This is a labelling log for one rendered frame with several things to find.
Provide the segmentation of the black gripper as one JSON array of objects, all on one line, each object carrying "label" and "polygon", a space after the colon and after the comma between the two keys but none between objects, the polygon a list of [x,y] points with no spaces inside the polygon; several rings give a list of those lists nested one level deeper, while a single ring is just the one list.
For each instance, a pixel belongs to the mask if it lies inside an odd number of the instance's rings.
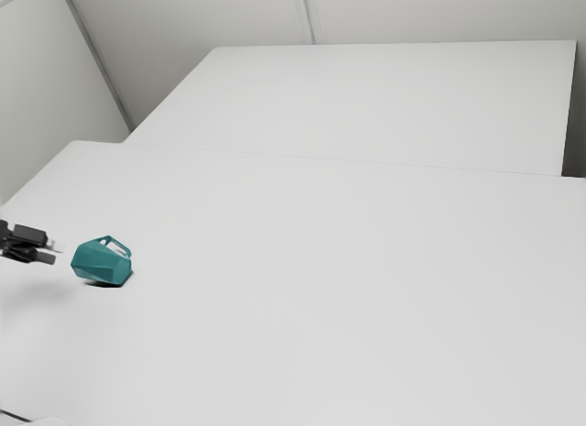
[{"label": "black gripper", "polygon": [[[32,247],[11,247],[12,237],[20,244]],[[53,265],[55,263],[54,255],[38,251],[37,248],[63,253],[65,245],[49,238],[43,230],[16,224],[12,231],[6,220],[0,220],[0,257],[25,264],[38,262]]]}]

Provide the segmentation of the teal faceted mug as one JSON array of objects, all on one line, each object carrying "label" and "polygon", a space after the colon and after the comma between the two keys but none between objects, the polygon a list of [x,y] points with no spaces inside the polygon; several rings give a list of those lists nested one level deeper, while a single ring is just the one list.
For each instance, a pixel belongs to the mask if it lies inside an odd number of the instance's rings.
[{"label": "teal faceted mug", "polygon": [[132,252],[110,235],[80,244],[71,260],[71,268],[81,279],[122,287],[131,277]]}]

